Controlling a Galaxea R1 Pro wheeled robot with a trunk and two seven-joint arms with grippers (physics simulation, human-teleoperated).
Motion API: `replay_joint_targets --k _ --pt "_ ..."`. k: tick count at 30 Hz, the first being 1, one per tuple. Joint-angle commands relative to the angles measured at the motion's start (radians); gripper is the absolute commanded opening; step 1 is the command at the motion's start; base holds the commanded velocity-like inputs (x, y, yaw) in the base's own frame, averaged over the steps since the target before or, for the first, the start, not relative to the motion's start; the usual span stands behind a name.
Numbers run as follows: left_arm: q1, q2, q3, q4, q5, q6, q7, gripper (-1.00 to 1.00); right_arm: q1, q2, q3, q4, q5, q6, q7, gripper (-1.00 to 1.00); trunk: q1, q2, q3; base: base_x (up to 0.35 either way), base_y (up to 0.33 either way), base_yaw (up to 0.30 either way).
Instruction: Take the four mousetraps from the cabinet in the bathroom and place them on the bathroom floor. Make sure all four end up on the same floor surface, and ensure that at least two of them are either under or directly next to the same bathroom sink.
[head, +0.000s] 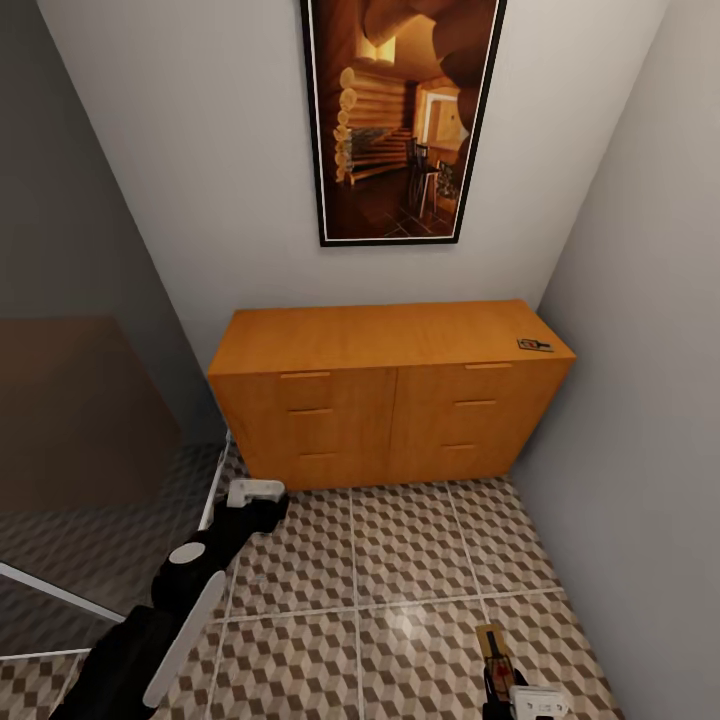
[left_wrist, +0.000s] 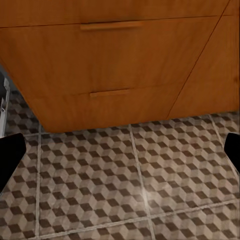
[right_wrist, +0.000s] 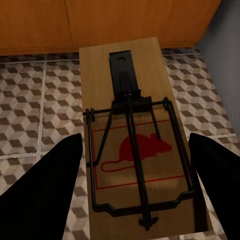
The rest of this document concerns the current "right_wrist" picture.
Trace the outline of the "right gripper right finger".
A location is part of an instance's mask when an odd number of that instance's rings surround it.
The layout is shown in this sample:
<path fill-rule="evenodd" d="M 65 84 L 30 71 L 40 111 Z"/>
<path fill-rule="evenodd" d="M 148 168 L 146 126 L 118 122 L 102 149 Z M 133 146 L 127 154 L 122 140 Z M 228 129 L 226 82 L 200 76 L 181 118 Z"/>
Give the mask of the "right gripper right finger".
<path fill-rule="evenodd" d="M 191 133 L 189 147 L 228 240 L 240 240 L 240 157 L 216 142 Z"/>

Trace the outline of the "mousetrap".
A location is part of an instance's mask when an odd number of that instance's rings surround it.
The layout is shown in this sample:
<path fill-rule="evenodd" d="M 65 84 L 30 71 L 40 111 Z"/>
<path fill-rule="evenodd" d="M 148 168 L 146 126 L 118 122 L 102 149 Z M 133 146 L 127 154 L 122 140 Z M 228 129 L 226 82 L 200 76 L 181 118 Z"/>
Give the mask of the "mousetrap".
<path fill-rule="evenodd" d="M 158 37 L 79 60 L 90 240 L 214 231 Z"/>

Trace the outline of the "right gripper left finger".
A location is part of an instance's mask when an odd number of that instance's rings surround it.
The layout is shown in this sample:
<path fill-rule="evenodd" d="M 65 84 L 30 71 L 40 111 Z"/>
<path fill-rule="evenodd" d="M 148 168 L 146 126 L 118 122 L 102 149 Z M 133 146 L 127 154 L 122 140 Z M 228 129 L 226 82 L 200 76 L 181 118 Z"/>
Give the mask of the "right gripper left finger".
<path fill-rule="evenodd" d="M 0 240 L 62 240 L 82 155 L 66 137 L 0 195 Z"/>

